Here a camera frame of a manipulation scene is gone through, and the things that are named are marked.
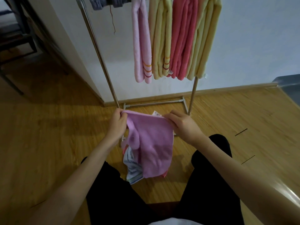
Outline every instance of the orange stripe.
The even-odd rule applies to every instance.
[[[147,66],[147,67],[151,67],[151,65],[146,65],[144,62],[143,62],[143,64],[144,64],[145,66]]]
[[[150,70],[150,71],[148,71],[148,70],[146,70],[145,68],[144,68],[144,70],[146,71],[146,72],[148,72],[148,73],[150,73],[152,70]]]

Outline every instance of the left hand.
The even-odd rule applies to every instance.
[[[124,110],[115,109],[110,119],[110,125],[105,138],[111,142],[112,146],[118,143],[118,140],[124,135],[127,126],[127,114],[122,113]]]

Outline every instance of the black mark on floor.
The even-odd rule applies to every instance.
[[[247,129],[243,130],[242,132],[246,131]],[[239,132],[238,134],[241,134],[242,132]],[[237,136],[238,134],[234,135],[234,136]]]
[[[33,206],[31,206],[30,208],[33,208],[33,207],[35,207],[35,206],[38,206],[39,204],[43,203],[44,201],[46,201],[46,200],[43,200],[42,202],[40,202],[40,203],[38,203],[38,204],[36,204],[36,205],[33,205]]]
[[[252,156],[252,157],[250,157],[249,159],[253,158],[254,156],[255,156],[255,155],[253,155],[253,156]],[[247,159],[245,162],[247,162],[249,159]],[[245,162],[243,162],[243,163],[245,163]],[[242,163],[242,164],[243,164],[243,163]]]

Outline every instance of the string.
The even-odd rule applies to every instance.
[[[113,13],[112,13],[112,8],[111,8],[111,5],[110,5],[110,14],[112,15],[112,25],[113,25],[113,28],[115,30],[115,25],[113,23]]]

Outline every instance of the yellow towel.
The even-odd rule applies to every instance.
[[[191,50],[186,74],[189,80],[192,80],[195,76],[198,78],[202,78],[203,76],[221,9],[221,0],[205,0],[201,13],[197,16],[198,21],[194,36],[195,45]]]
[[[171,0],[149,1],[149,30],[154,79],[168,75],[172,39]]]

